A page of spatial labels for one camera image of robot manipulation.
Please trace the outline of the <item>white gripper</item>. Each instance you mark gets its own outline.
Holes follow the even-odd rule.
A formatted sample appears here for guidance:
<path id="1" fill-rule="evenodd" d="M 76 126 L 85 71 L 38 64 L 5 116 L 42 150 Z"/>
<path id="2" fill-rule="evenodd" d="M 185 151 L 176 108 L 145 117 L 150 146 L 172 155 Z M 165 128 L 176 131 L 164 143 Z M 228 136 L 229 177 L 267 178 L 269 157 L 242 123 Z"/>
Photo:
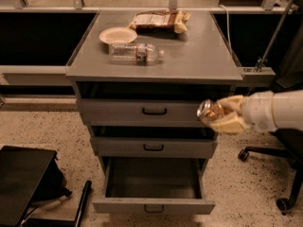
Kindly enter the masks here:
<path id="1" fill-rule="evenodd" d="M 241 113 L 244 121 L 255 131 L 276 131 L 272 113 L 274 93 L 271 91 L 254 93 L 245 98 L 241 95 L 229 96 L 219 103 L 230 111 Z M 246 129 L 245 123 L 237 115 L 228 115 L 210 123 L 210 128 L 219 133 L 236 134 Z"/>

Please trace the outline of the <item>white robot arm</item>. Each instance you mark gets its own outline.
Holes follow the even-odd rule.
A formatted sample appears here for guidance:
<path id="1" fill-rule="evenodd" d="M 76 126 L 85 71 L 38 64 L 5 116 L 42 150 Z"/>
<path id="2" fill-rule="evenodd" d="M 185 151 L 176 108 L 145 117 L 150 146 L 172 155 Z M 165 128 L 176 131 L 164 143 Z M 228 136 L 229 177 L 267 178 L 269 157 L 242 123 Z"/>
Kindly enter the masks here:
<path id="1" fill-rule="evenodd" d="M 230 110 L 230 113 L 209 124 L 216 132 L 240 133 L 250 129 L 259 132 L 303 130 L 303 90 L 229 96 L 218 100 L 218 103 Z"/>

